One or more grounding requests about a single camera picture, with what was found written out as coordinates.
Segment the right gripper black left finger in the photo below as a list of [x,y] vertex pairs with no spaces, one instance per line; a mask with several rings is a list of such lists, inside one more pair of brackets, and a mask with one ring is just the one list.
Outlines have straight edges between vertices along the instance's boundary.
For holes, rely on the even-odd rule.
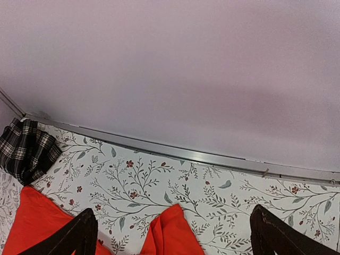
[[21,254],[95,254],[97,235],[98,221],[92,209],[87,208],[49,238]]

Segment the black white plaid skirt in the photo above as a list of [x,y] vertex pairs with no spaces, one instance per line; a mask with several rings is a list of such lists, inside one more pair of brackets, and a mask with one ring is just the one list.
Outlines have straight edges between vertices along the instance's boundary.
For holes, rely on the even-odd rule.
[[14,118],[1,135],[1,168],[22,185],[30,185],[55,164],[61,149],[38,122]]

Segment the red garment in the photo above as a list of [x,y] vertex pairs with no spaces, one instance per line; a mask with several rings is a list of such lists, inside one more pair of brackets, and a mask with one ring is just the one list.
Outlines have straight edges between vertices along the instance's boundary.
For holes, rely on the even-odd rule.
[[[50,237],[73,219],[31,187],[20,194],[20,205],[3,254],[19,254]],[[140,254],[204,254],[180,205],[175,204],[149,225]]]

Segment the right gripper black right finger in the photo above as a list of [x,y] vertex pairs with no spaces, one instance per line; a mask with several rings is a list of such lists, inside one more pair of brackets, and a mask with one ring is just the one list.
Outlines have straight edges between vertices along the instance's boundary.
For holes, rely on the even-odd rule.
[[251,246],[256,255],[339,254],[337,251],[296,231],[262,205],[250,215]]

